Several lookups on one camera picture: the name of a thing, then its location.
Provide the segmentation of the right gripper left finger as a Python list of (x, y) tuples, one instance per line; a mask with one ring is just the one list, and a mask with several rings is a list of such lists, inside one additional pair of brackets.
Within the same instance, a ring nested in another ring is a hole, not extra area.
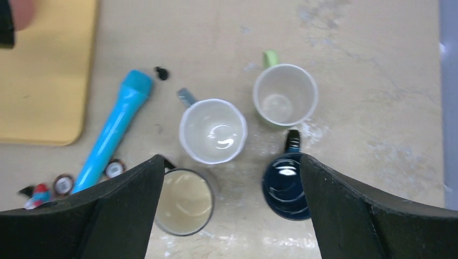
[(1, 212), (1, 258), (144, 258), (165, 174), (155, 155), (35, 209)]

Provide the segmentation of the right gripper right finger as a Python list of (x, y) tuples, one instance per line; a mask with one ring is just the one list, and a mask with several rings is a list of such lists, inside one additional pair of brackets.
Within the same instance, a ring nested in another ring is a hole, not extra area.
[(407, 200), (301, 158), (322, 258), (457, 258), (457, 212)]

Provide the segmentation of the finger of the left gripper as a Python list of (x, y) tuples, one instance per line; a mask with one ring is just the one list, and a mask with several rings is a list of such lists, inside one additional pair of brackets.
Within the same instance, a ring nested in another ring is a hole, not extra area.
[(13, 49), (15, 46), (15, 27), (11, 6), (8, 0), (1, 0), (0, 31), (1, 49)]

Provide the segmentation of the cream mug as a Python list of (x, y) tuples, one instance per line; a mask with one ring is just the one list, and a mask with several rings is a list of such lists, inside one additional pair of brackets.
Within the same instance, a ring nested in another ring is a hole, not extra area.
[(194, 235), (208, 224), (214, 213), (219, 196), (216, 178), (206, 168), (177, 167), (167, 158), (164, 167), (154, 223), (170, 235)]

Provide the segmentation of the dark blue mug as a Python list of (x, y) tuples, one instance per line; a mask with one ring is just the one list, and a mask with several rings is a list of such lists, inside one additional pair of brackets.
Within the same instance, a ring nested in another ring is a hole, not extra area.
[(300, 176), (300, 132), (288, 131), (284, 153), (266, 167), (261, 189), (268, 206), (279, 216), (302, 221), (311, 218)]

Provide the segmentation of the grey mug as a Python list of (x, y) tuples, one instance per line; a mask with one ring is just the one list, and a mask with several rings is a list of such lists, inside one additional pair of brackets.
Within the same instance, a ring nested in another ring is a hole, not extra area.
[(186, 107), (179, 124), (179, 141), (193, 160), (217, 165), (242, 152), (248, 136), (247, 121), (232, 103), (218, 98), (197, 100), (185, 87), (177, 96)]

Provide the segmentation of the light green mug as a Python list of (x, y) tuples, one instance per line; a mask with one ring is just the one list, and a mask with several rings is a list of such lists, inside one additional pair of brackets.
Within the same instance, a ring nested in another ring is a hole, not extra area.
[(297, 65), (281, 63), (274, 50), (262, 55), (264, 70), (253, 86), (253, 103), (268, 123), (291, 127), (308, 119), (319, 102), (312, 75)]

